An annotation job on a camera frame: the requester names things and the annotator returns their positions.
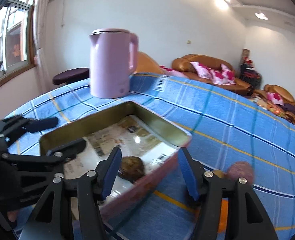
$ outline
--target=kettle lid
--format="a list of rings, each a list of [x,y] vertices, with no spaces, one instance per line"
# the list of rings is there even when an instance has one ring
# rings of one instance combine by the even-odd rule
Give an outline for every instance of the kettle lid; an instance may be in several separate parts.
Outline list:
[[[92,34],[105,33],[105,32],[130,33],[128,30],[125,30],[125,29],[108,28],[108,29],[97,29],[97,30],[94,30],[92,32]]]

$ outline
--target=silver bolt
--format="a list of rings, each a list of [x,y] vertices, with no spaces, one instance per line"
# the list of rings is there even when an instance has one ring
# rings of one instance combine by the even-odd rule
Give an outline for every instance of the silver bolt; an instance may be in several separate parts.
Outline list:
[[[61,177],[55,177],[53,179],[53,182],[57,184],[57,183],[61,182],[61,180],[62,180]]]
[[[62,152],[55,152],[53,155],[56,157],[62,157],[63,153]]]
[[[7,159],[7,158],[9,158],[9,155],[7,153],[2,153],[1,157],[3,159]]]
[[[64,179],[64,174],[61,172],[55,173],[54,177],[61,177],[62,179]]]
[[[95,171],[88,171],[86,175],[87,175],[88,177],[93,177],[93,176],[95,176],[95,174],[96,174]]]
[[[212,171],[206,171],[206,172],[204,172],[204,176],[208,177],[208,178],[212,178],[213,177],[213,172]]]
[[[241,184],[245,184],[245,183],[247,183],[246,178],[240,177],[240,178],[239,178],[239,183],[241,183]]]

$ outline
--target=wooden window sill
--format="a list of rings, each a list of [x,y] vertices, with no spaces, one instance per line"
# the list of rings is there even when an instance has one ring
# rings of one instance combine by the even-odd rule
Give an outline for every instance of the wooden window sill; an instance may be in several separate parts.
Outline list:
[[[34,68],[34,67],[35,67],[34,64],[27,65],[27,66],[18,68],[16,70],[12,71],[11,73],[3,75],[2,77],[0,77],[0,86],[4,85],[5,83],[10,81],[11,79],[15,78],[16,76],[22,74],[23,72],[28,71],[31,68]]]

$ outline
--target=kettle handle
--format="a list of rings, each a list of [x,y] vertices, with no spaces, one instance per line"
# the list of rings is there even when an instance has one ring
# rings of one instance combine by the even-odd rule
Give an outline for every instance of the kettle handle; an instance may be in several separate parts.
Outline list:
[[[138,47],[139,47],[139,38],[134,34],[130,33],[130,43],[132,49],[130,50],[130,74],[133,74],[138,66]]]

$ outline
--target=white curtain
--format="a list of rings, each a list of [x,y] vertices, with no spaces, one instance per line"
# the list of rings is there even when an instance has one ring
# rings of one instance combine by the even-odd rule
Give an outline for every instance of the white curtain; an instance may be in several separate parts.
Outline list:
[[[35,7],[33,12],[33,39],[36,46],[37,56],[37,71],[43,93],[51,90],[51,79],[46,64],[44,53],[45,45],[45,18],[46,8],[49,0],[35,0]]]

